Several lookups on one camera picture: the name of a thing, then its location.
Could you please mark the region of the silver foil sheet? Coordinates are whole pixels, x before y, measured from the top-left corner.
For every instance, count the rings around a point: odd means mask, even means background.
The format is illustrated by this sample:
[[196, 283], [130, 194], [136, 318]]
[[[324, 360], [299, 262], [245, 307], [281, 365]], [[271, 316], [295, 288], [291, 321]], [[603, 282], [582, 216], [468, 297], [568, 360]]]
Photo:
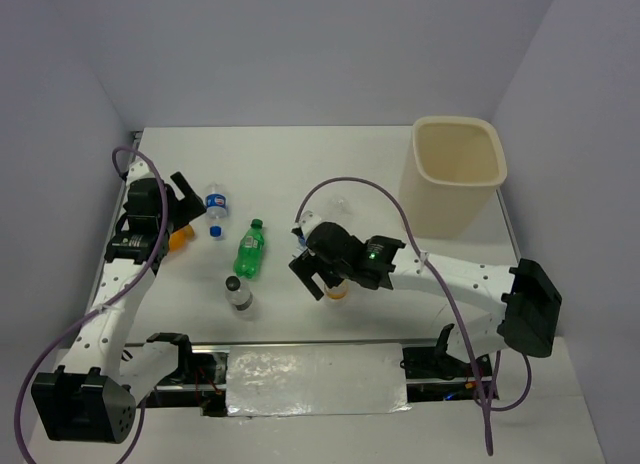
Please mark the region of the silver foil sheet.
[[229, 352], [231, 416], [374, 415], [408, 410], [399, 344], [236, 346]]

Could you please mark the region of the metal rail with electronics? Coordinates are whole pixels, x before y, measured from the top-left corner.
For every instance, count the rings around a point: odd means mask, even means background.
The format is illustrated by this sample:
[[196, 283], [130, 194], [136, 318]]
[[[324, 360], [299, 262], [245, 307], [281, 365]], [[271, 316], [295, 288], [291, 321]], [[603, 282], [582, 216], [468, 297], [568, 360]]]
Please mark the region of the metal rail with electronics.
[[165, 377], [150, 408], [191, 408], [207, 417], [375, 415], [415, 403], [469, 401], [488, 387], [488, 356], [439, 360], [431, 342], [222, 346], [193, 349], [193, 369]]

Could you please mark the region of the small bottle yellow cap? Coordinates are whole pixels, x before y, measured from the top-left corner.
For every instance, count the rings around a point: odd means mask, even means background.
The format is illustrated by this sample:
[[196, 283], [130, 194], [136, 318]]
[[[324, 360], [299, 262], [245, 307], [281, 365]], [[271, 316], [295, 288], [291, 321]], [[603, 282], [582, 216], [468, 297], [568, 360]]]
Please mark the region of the small bottle yellow cap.
[[330, 309], [338, 309], [348, 302], [349, 284], [343, 280], [334, 287], [324, 286], [324, 305]]

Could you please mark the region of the green soda bottle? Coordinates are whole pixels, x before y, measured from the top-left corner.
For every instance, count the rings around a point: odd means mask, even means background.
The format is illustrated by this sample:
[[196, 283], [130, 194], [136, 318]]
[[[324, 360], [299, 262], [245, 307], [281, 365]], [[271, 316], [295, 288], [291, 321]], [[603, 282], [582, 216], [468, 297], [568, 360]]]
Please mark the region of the green soda bottle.
[[262, 264], [264, 245], [263, 221], [261, 219], [253, 219], [238, 246], [233, 265], [233, 271], [237, 277], [253, 279], [258, 276]]

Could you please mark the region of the clear bottle black cap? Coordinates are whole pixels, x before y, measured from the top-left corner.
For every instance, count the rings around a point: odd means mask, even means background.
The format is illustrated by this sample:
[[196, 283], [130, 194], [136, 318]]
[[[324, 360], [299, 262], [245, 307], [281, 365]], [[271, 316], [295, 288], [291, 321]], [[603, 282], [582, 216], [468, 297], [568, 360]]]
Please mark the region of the clear bottle black cap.
[[245, 280], [229, 276], [225, 280], [225, 297], [236, 317], [245, 321], [256, 320], [254, 295]]

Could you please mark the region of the clear Pepsi-label bottle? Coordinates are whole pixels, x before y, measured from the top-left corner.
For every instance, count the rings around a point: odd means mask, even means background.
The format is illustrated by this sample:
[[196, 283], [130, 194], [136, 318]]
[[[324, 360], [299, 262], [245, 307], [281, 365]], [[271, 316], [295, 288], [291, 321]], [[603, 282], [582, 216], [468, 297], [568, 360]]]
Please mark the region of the clear Pepsi-label bottle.
[[212, 183], [206, 189], [204, 203], [209, 235], [220, 240], [228, 217], [228, 192], [222, 184]]

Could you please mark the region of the orange juice bottle lying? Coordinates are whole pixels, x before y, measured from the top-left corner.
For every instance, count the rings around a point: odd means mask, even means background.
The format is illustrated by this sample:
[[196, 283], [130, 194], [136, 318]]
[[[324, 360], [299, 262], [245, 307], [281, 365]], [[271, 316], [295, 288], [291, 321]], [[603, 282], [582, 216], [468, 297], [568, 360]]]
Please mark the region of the orange juice bottle lying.
[[191, 225], [176, 230], [169, 238], [169, 251], [176, 252], [183, 249], [189, 242], [195, 239], [195, 231]]

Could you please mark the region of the beige plastic bin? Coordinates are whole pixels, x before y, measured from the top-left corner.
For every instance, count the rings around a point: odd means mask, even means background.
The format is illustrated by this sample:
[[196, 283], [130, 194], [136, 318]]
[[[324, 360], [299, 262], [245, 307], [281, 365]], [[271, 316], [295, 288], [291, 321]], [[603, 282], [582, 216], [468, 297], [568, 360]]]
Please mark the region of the beige plastic bin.
[[507, 175], [493, 125], [472, 117], [422, 117], [411, 129], [398, 200], [415, 237], [454, 239]]

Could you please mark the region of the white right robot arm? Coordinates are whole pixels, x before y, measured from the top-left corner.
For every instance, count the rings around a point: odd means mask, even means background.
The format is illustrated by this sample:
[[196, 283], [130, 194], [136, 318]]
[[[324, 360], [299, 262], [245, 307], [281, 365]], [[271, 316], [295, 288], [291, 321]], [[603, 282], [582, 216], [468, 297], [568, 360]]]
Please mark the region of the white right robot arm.
[[469, 323], [456, 314], [441, 330], [434, 355], [446, 375], [457, 375], [478, 355], [504, 349], [537, 359], [553, 352], [562, 297], [534, 260], [505, 266], [416, 254], [390, 237], [361, 241], [334, 222], [297, 224], [291, 232], [304, 249], [289, 267], [315, 299], [324, 288], [350, 281], [372, 291], [442, 295], [483, 311]]

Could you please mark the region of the clear bottle blue label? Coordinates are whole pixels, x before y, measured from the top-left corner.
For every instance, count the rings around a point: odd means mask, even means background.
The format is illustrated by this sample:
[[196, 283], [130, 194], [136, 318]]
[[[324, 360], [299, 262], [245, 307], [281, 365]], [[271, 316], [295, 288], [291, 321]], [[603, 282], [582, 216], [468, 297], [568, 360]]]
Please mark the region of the clear bottle blue label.
[[[318, 213], [323, 219], [321, 223], [332, 222], [342, 226], [343, 228], [346, 228], [351, 223], [353, 218], [353, 213], [349, 202], [340, 195], [333, 195], [329, 199], [323, 200], [319, 206], [307, 208], [304, 211], [308, 210]], [[294, 251], [294, 256], [300, 255], [305, 249], [306, 240], [300, 241], [298, 239], [296, 250]]]

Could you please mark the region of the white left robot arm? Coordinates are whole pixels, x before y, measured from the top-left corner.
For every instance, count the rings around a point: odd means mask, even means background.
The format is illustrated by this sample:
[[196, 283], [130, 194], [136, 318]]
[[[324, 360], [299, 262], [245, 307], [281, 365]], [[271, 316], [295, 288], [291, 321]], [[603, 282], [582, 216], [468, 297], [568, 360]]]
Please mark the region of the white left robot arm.
[[76, 339], [53, 372], [40, 372], [31, 396], [53, 441], [123, 442], [138, 405], [165, 377], [189, 380], [196, 358], [185, 334], [155, 332], [123, 356], [136, 313], [169, 250], [169, 237], [203, 215], [205, 206], [176, 172], [159, 184], [130, 170], [123, 213], [109, 240], [102, 278]]

